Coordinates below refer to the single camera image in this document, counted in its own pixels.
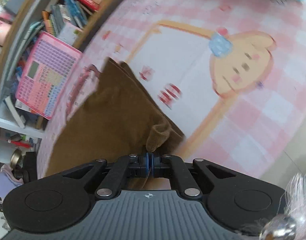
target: pink keyboard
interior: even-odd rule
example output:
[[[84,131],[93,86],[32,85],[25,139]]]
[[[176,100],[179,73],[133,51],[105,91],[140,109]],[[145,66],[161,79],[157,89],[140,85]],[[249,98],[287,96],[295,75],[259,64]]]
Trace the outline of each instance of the pink keyboard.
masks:
[[[43,32],[24,67],[16,98],[51,119],[59,96],[82,53]]]

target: cartoon dog ear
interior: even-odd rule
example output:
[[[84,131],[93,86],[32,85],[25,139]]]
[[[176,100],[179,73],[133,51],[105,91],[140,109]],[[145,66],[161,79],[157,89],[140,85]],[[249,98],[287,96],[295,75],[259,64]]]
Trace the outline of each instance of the cartoon dog ear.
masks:
[[[246,40],[257,48],[271,49],[275,47],[274,39],[267,33],[263,32],[255,32],[253,34],[249,33],[249,36],[246,37]]]

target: gray ribbed panel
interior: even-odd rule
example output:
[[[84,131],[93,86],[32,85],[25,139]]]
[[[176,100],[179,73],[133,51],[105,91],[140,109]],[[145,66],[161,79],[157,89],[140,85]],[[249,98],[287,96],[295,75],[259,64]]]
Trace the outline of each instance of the gray ribbed panel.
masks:
[[[173,190],[122,191],[98,201],[77,225],[37,235],[13,230],[3,240],[241,240],[215,223],[201,203],[180,198]]]

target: shiny metal bell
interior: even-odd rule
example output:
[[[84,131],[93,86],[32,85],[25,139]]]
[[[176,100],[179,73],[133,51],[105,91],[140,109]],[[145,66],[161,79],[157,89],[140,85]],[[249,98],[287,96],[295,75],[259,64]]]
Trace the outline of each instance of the shiny metal bell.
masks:
[[[291,216],[278,214],[260,232],[259,240],[294,240],[296,221]]]

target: brown towel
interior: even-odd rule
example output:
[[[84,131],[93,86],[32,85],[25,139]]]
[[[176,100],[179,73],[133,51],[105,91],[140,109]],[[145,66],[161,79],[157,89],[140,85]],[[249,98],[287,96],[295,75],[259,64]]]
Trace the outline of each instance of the brown towel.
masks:
[[[58,137],[46,175],[97,158],[114,162],[122,155],[171,153],[183,140],[181,130],[156,106],[126,63],[109,59],[99,85]]]

